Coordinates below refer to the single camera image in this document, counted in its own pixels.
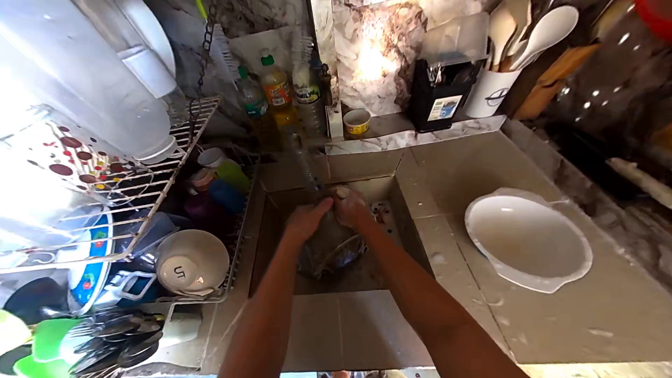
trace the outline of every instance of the product label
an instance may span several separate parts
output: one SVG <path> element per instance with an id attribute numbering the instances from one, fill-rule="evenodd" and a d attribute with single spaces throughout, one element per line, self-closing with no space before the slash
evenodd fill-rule
<path id="1" fill-rule="evenodd" d="M 299 104 L 310 104 L 320 98 L 320 88 L 317 85 L 310 85 L 303 88 L 294 88 L 296 91 L 296 101 Z"/>
<path id="2" fill-rule="evenodd" d="M 259 100 L 254 104 L 245 104 L 244 107 L 250 118 L 261 118 L 268 110 L 268 103 L 266 100 Z"/>
<path id="3" fill-rule="evenodd" d="M 455 114 L 455 110 L 457 110 L 461 99 L 462 95 L 438 98 L 434 100 L 434 105 L 431 107 L 427 121 L 429 122 L 451 118 L 453 114 Z"/>
<path id="4" fill-rule="evenodd" d="M 266 92 L 268 102 L 275 106 L 292 102 L 292 92 L 286 81 L 282 84 L 265 86 L 263 90 Z"/>

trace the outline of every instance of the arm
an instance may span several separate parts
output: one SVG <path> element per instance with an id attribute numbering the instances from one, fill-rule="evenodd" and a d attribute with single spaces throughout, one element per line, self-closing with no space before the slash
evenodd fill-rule
<path id="1" fill-rule="evenodd" d="M 300 206 L 287 221 L 276 254 L 233 334 L 219 377 L 280 375 L 290 337 L 296 257 L 332 204 L 328 198 L 315 207 Z"/>
<path id="2" fill-rule="evenodd" d="M 336 198 L 342 223 L 364 236 L 401 313 L 423 341 L 442 377 L 524 378 L 459 302 L 371 218 L 358 193 Z"/>

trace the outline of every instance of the dish soap bottle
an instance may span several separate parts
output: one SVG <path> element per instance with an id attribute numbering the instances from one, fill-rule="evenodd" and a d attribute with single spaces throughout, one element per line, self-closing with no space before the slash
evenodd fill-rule
<path id="1" fill-rule="evenodd" d="M 287 73 L 275 63 L 273 55 L 270 55 L 268 49 L 264 48 L 261 51 L 261 65 L 264 69 L 261 85 L 266 93 L 273 119 L 280 132 L 285 133 L 287 128 L 293 128 L 298 124 L 298 117 L 292 105 L 292 90 Z"/>
<path id="2" fill-rule="evenodd" d="M 254 81 L 243 66 L 238 67 L 241 78 L 236 80 L 240 99 L 250 120 L 250 126 L 264 151 L 282 150 L 280 132 L 268 112 L 268 102 L 261 86 Z"/>
<path id="3" fill-rule="evenodd" d="M 294 97 L 298 118 L 309 137 L 327 136 L 325 106 L 320 99 L 320 87 L 310 74 L 308 63 L 294 66 Z"/>

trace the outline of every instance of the hand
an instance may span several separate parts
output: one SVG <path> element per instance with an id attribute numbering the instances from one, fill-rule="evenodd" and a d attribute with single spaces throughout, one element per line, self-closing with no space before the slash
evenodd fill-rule
<path id="1" fill-rule="evenodd" d="M 297 206 L 296 210 L 290 215 L 285 226 L 285 236 L 293 241 L 303 244 L 317 230 L 322 216 L 331 209 L 334 201 L 332 198 L 325 198 L 317 204 Z"/>
<path id="2" fill-rule="evenodd" d="M 331 189 L 336 206 L 336 217 L 343 225 L 359 229 L 364 221 L 372 219 L 371 209 L 362 198 L 362 194 L 340 186 Z"/>

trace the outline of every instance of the green bottle cap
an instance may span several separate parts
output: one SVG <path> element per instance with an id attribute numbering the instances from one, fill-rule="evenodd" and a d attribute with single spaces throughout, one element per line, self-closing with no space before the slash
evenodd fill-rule
<path id="1" fill-rule="evenodd" d="M 276 61 L 273 59 L 273 55 L 266 55 L 261 57 L 261 65 L 262 66 L 270 66 L 273 65 Z"/>
<path id="2" fill-rule="evenodd" d="M 247 69 L 245 66 L 238 66 L 238 73 L 241 74 L 241 79 L 247 79 Z"/>

